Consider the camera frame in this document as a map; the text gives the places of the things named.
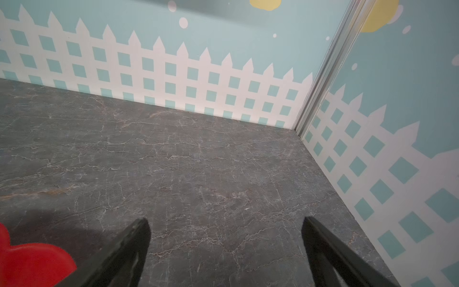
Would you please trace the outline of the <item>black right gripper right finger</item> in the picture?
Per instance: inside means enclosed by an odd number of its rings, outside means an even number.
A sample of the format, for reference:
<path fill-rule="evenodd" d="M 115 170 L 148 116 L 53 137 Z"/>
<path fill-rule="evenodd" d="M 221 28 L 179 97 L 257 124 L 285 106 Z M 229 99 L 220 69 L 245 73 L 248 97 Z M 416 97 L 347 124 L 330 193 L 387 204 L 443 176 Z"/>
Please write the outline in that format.
<path fill-rule="evenodd" d="M 339 287 L 339 278 L 349 287 L 395 286 L 312 216 L 304 218 L 301 234 L 315 286 Z"/>

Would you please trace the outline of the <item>red flower-shaped fruit bowl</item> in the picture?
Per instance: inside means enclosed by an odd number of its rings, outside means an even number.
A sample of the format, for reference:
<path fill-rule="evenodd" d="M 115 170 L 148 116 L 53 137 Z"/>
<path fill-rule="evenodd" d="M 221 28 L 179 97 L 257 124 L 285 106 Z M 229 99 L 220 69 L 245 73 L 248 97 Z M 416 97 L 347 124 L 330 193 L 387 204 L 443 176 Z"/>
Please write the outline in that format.
<path fill-rule="evenodd" d="M 62 248 L 46 243 L 13 246 L 1 225 L 1 286 L 53 287 L 77 269 Z"/>

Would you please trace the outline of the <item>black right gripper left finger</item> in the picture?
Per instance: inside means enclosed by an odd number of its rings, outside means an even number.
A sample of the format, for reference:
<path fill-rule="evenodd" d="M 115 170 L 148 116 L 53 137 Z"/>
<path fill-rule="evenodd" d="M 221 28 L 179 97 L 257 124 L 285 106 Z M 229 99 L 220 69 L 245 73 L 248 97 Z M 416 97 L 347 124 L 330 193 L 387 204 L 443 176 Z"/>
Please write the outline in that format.
<path fill-rule="evenodd" d="M 137 287 L 150 240 L 148 220 L 138 218 L 57 286 Z"/>

